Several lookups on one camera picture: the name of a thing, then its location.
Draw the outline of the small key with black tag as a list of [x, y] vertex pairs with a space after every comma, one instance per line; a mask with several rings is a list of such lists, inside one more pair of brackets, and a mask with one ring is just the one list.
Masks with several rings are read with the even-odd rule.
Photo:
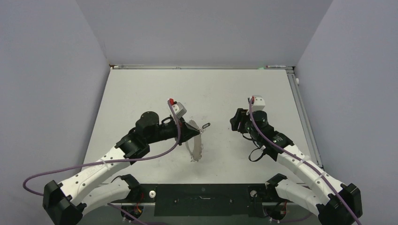
[[204, 124], [204, 125], [201, 127], [200, 132], [201, 132], [201, 133], [204, 133], [205, 130], [206, 130], [209, 126], [211, 126], [211, 123], [210, 123], [210, 122]]

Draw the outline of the large silver keyring with keys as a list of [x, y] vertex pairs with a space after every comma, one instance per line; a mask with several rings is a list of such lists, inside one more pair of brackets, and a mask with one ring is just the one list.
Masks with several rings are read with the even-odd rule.
[[192, 162], [198, 162], [202, 159], [203, 144], [201, 135], [204, 133], [204, 129], [199, 127], [194, 120], [188, 121], [188, 124], [199, 130], [199, 135], [193, 137], [185, 143], [185, 146], [190, 154]]

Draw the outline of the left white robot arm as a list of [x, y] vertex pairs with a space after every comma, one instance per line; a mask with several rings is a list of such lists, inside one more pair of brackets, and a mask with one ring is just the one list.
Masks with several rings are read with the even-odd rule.
[[160, 120], [157, 113], [145, 112], [135, 127], [99, 160], [88, 163], [68, 179], [48, 182], [42, 205], [52, 222], [76, 225], [84, 215], [102, 205], [121, 199], [137, 200], [140, 183], [132, 175], [123, 175], [104, 186], [101, 183], [135, 162], [145, 161], [152, 143], [174, 139], [176, 147], [200, 135], [201, 131], [186, 122], [183, 115], [180, 110], [173, 110], [169, 117]]

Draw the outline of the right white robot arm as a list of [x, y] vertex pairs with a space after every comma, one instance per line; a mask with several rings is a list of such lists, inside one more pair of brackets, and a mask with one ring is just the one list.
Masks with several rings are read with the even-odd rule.
[[249, 134], [248, 140], [261, 151], [256, 159], [248, 157], [251, 162], [269, 156], [305, 184], [298, 185], [278, 173], [265, 183], [268, 199], [293, 202], [317, 216], [323, 225], [360, 223], [363, 211], [359, 188], [353, 183], [344, 184], [317, 166], [290, 138], [268, 123], [266, 112], [238, 108], [230, 124], [233, 131]]

